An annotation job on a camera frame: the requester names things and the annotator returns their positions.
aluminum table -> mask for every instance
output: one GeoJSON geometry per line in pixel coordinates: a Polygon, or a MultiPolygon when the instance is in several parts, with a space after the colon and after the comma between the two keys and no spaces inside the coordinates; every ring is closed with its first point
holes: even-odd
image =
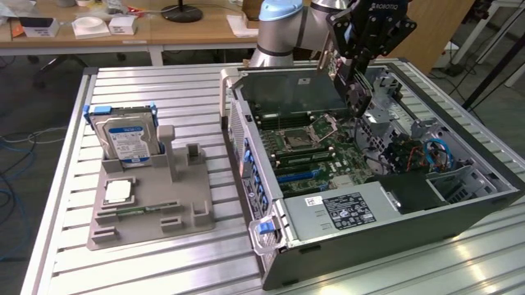
{"type": "MultiPolygon", "coordinates": [[[[517,154],[409,63],[387,61],[525,179],[525,162],[517,154]]],[[[23,294],[525,294],[524,199],[453,239],[286,288],[260,289],[219,126],[219,71],[227,66],[242,65],[87,69],[23,294]],[[101,148],[81,118],[81,107],[135,106],[150,101],[159,107],[160,124],[175,125],[174,145],[199,142],[204,147],[216,228],[89,251],[85,241],[101,148]]],[[[421,118],[433,117],[407,90],[403,102],[421,118]]]]}

lamp base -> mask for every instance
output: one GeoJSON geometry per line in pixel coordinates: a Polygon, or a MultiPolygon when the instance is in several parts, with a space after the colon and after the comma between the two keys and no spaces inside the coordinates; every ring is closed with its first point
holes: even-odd
{"type": "Polygon", "coordinates": [[[163,10],[168,10],[162,13],[163,18],[166,18],[171,22],[176,23],[192,23],[203,18],[203,11],[198,9],[195,6],[183,5],[183,10],[180,10],[179,5],[170,5],[163,8],[163,10]]]}

motherboard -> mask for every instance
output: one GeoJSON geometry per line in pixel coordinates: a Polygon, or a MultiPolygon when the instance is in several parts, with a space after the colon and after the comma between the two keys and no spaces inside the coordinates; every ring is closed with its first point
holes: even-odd
{"type": "Polygon", "coordinates": [[[259,115],[256,119],[284,198],[354,186],[373,176],[345,112],[259,115]]]}

hard drive label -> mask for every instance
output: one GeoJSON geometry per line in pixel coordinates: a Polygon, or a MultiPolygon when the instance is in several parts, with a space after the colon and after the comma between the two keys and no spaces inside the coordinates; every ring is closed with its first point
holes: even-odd
{"type": "Polygon", "coordinates": [[[148,160],[148,144],[142,140],[143,127],[111,128],[109,137],[118,158],[126,163],[140,163],[148,160]]]}
{"type": "Polygon", "coordinates": [[[343,230],[375,221],[369,205],[358,192],[323,199],[334,226],[343,230]]]}

floor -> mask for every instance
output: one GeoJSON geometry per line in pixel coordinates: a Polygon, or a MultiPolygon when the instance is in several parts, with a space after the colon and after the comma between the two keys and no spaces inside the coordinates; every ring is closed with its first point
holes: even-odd
{"type": "MultiPolygon", "coordinates": [[[[454,42],[465,41],[473,25],[462,25],[454,36],[454,42]]],[[[490,37],[494,32],[490,29],[481,34],[473,49],[480,43],[490,37]]],[[[486,77],[498,59],[510,48],[513,41],[505,39],[498,46],[496,52],[490,55],[486,63],[476,67],[476,73],[468,75],[459,90],[465,96],[469,96],[474,88],[480,85],[486,77]]],[[[174,64],[183,63],[212,63],[214,56],[211,52],[180,52],[168,54],[174,64]]],[[[246,57],[244,52],[228,52],[227,61],[240,61],[246,57]]],[[[5,61],[11,61],[12,57],[4,57],[5,61]]],[[[44,130],[51,127],[64,126],[68,123],[71,109],[75,102],[77,85],[81,77],[81,68],[73,63],[63,64],[48,76],[47,88],[37,90],[31,87],[31,75],[39,67],[51,59],[51,57],[40,57],[40,64],[32,65],[25,57],[17,57],[8,67],[0,69],[0,135],[12,132],[25,132],[44,130]]],[[[91,66],[112,67],[112,66],[148,66],[150,58],[146,53],[128,53],[126,61],[118,61],[115,54],[85,55],[83,59],[91,66]]],[[[508,77],[517,67],[525,62],[525,52],[521,52],[513,63],[508,66],[501,77],[508,77]]],[[[433,71],[437,77],[445,77],[438,70],[433,71]]],[[[449,92],[462,79],[458,77],[446,77],[446,79],[433,78],[434,83],[449,92]]],[[[461,101],[457,92],[451,95],[454,99],[461,101]]],[[[486,102],[476,109],[488,128],[525,157],[525,140],[522,139],[521,129],[525,125],[525,77],[516,83],[514,88],[502,86],[486,102]]],[[[48,141],[60,138],[64,131],[44,133],[39,140],[48,141]]],[[[9,137],[9,139],[21,138],[20,136],[9,137]]],[[[28,142],[12,144],[16,149],[29,149],[28,142]]],[[[0,289],[1,294],[11,295],[20,292],[24,280],[28,259],[37,233],[39,220],[44,211],[45,199],[52,184],[52,177],[60,154],[60,143],[39,144],[35,148],[35,163],[20,176],[11,181],[17,196],[25,206],[25,220],[31,226],[31,235],[20,249],[9,255],[9,259],[0,262],[0,289]]],[[[23,152],[9,151],[0,147],[0,167],[4,170],[19,157],[23,152]]],[[[9,206],[0,206],[0,222],[9,211],[9,206]]],[[[12,217],[0,225],[0,255],[4,255],[8,249],[20,244],[25,237],[24,218],[19,211],[13,212],[12,217]]]]}

